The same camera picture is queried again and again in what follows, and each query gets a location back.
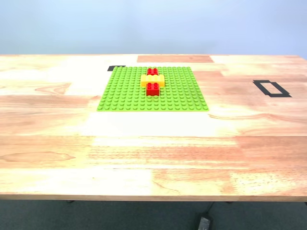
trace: yellow lego brick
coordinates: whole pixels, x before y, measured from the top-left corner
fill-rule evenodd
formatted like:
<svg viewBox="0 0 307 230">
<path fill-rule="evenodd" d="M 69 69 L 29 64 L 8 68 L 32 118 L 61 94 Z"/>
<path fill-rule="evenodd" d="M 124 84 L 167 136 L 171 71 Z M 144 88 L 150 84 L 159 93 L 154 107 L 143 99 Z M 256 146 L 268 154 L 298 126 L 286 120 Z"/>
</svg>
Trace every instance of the yellow lego brick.
<svg viewBox="0 0 307 230">
<path fill-rule="evenodd" d="M 146 87 L 148 83 L 158 83 L 160 87 L 165 87 L 165 79 L 163 74 L 159 75 L 141 75 L 141 86 Z"/>
</svg>

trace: green lego baseplate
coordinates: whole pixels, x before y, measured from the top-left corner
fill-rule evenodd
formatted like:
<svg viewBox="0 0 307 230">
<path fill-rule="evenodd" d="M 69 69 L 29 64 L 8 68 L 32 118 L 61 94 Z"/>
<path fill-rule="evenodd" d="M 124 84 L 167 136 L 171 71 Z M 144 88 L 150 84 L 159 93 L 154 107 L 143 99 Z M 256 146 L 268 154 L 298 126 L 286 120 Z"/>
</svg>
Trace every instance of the green lego baseplate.
<svg viewBox="0 0 307 230">
<path fill-rule="evenodd" d="M 157 68 L 165 76 L 159 96 L 146 96 L 141 75 Z M 209 111 L 190 67 L 115 67 L 97 111 Z"/>
</svg>

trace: blue wall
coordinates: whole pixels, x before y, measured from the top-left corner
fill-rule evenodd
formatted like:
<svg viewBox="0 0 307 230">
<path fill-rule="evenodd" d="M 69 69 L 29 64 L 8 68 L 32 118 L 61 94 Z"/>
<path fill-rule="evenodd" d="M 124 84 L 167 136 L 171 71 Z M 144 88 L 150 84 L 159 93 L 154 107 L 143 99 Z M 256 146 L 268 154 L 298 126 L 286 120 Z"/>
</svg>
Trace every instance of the blue wall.
<svg viewBox="0 0 307 230">
<path fill-rule="evenodd" d="M 306 0 L 11 0 L 1 54 L 293 54 L 307 58 Z"/>
</svg>

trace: table top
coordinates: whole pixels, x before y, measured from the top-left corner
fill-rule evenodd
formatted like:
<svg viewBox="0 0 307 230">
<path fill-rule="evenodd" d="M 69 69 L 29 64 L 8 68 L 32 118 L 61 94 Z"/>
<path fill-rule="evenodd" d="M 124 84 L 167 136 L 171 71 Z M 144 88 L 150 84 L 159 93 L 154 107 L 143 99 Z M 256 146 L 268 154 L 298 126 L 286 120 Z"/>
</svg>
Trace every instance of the table top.
<svg viewBox="0 0 307 230">
<path fill-rule="evenodd" d="M 114 65 L 190 66 L 210 111 L 97 112 Z M 0 199 L 307 201 L 298 56 L 0 56 L 0 114 Z"/>
</svg>

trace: black tape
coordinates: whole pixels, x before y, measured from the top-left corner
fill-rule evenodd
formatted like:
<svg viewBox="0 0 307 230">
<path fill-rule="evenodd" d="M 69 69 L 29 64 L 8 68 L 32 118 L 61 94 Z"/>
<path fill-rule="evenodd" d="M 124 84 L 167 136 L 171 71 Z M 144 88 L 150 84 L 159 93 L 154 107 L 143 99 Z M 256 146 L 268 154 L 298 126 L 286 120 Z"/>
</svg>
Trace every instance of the black tape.
<svg viewBox="0 0 307 230">
<path fill-rule="evenodd" d="M 253 80 L 253 83 L 261 90 L 265 95 L 270 97 L 291 97 L 290 93 L 281 87 L 277 82 L 270 82 L 269 80 Z M 271 83 L 276 89 L 280 91 L 280 93 L 270 93 L 262 83 Z"/>
<path fill-rule="evenodd" d="M 113 71 L 114 67 L 125 67 L 125 66 L 109 66 L 107 71 Z"/>
</svg>

